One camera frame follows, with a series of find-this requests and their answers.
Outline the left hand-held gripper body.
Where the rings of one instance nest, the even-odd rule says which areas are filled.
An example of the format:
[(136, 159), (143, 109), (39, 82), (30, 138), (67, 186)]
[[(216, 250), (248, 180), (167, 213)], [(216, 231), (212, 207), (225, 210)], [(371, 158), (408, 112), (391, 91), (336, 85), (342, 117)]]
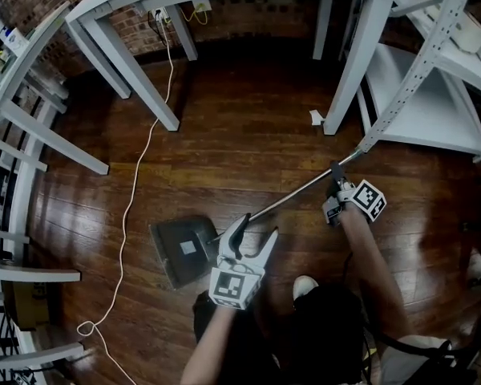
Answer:
[(261, 288), (263, 268), (219, 256), (212, 268), (208, 295), (218, 306), (246, 310)]

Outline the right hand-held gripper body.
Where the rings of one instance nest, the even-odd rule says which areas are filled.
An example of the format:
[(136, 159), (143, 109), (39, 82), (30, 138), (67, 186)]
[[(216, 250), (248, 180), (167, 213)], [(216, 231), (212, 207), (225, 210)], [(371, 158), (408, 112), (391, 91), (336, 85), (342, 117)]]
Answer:
[(326, 223), (336, 226), (338, 216), (346, 205), (351, 203), (361, 210), (369, 223), (373, 223), (386, 207), (384, 194), (367, 180), (358, 185), (341, 178), (334, 181), (327, 192), (327, 199), (322, 205)]

